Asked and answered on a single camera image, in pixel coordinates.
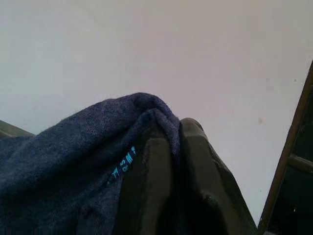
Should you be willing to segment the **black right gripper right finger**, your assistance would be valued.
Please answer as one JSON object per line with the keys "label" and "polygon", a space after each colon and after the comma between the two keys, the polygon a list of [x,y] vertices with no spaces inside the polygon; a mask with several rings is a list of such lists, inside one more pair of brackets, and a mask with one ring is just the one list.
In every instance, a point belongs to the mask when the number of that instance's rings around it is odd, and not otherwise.
{"label": "black right gripper right finger", "polygon": [[256,235],[239,186],[202,126],[192,118],[180,122],[181,189],[192,234]]}

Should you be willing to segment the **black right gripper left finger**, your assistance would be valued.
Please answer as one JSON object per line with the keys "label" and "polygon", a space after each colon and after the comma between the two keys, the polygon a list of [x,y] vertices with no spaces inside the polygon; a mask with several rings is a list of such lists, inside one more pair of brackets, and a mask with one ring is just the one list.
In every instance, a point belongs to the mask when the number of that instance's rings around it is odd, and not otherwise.
{"label": "black right gripper left finger", "polygon": [[124,174],[114,224],[116,235],[181,235],[172,154],[165,137],[135,146],[137,156]]}

